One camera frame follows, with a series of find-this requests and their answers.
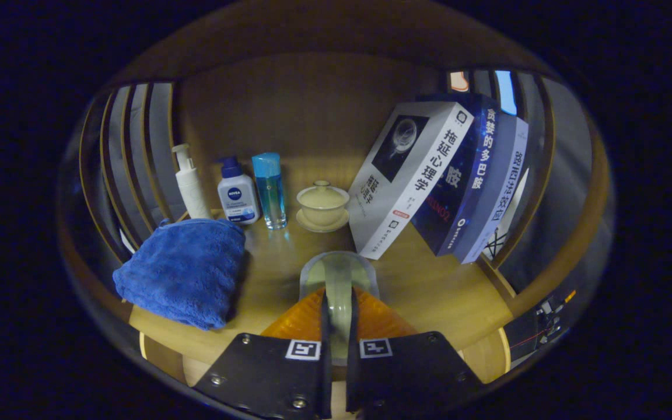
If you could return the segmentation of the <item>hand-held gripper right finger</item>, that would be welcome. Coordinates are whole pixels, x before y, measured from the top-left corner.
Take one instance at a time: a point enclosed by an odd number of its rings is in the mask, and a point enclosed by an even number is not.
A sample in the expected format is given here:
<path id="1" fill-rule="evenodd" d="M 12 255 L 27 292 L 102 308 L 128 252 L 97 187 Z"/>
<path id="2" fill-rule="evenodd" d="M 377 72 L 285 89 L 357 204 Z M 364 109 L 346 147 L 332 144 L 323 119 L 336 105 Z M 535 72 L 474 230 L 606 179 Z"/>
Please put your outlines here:
<path id="1" fill-rule="evenodd" d="M 443 334 L 413 332 L 365 290 L 352 290 L 346 410 L 360 417 L 442 417 L 483 394 Z"/>

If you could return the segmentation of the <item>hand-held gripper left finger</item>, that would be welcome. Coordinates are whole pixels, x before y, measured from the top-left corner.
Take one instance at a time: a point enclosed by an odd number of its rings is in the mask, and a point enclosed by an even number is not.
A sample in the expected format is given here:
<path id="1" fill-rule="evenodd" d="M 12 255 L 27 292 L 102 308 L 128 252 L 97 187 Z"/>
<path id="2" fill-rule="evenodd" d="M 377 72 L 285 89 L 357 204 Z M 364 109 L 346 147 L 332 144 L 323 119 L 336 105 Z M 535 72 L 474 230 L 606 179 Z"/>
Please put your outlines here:
<path id="1" fill-rule="evenodd" d="M 194 389 L 239 415 L 265 419 L 331 418 L 328 305 L 319 289 L 267 332 L 240 333 Z"/>

